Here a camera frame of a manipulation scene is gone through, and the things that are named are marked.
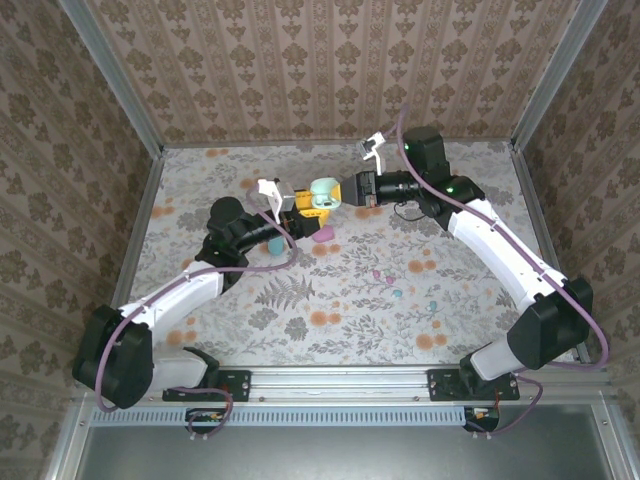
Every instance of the small teal object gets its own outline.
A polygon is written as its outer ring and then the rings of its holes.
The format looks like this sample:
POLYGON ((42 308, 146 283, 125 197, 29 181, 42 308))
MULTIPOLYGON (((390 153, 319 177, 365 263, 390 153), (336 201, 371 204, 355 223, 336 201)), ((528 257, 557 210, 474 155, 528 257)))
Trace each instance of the small teal object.
POLYGON ((311 182, 311 205, 313 208, 321 208, 323 210, 335 210, 342 203, 337 198, 331 196, 331 190, 340 185, 333 177, 318 178, 311 182))
POLYGON ((267 243, 267 248, 269 249, 269 253, 274 257, 277 257, 278 255, 282 255, 282 252, 284 252, 284 238, 282 237, 272 238, 267 243))

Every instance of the fern print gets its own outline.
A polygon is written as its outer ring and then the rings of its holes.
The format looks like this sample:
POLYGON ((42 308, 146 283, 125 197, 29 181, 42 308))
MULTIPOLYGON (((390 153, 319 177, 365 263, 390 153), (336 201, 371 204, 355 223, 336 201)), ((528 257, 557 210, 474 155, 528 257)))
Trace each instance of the fern print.
POLYGON ((286 310, 289 307, 295 308, 302 300, 309 300, 315 294, 311 280, 307 283, 303 275, 300 282, 289 275, 288 282, 282 278, 269 281, 268 285, 264 287, 256 298, 255 303, 269 307, 282 307, 283 310, 286 310))

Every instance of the black mount bracket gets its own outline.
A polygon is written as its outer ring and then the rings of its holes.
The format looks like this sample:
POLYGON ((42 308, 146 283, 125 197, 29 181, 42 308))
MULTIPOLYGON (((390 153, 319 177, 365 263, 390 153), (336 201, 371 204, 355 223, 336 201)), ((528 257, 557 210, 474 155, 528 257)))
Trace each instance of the black mount bracket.
MULTIPOLYGON (((234 402, 249 401, 251 393, 251 370, 221 370, 220 362, 206 353, 191 347, 185 350, 202 358, 207 364, 207 371, 200 383, 193 388, 217 388, 228 392, 234 402)), ((185 393, 176 390, 162 392, 165 402, 224 402, 225 398, 219 393, 185 393)))
POLYGON ((506 373, 495 380, 484 382, 479 388, 469 389, 459 368, 436 368, 427 371, 429 397, 432 402, 519 400, 516 377, 506 373))

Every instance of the cable clip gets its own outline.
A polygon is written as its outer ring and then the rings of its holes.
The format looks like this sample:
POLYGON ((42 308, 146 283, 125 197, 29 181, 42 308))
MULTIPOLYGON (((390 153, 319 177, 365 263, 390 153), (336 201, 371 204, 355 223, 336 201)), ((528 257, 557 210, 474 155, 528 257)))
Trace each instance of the cable clip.
POLYGON ((492 219, 492 220, 493 220, 493 223, 491 224, 491 226, 489 227, 489 229, 490 229, 492 232, 495 232, 495 231, 496 231, 496 225, 498 225, 498 224, 500 223, 500 218, 494 218, 494 219, 492 219))

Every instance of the gray floor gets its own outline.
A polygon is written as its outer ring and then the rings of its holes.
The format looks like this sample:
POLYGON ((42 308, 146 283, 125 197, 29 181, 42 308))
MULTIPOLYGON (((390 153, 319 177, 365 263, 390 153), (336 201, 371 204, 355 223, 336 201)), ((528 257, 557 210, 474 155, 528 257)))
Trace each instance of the gray floor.
POLYGON ((79 479, 609 479, 588 407, 539 407, 512 432, 462 428, 99 428, 79 479))

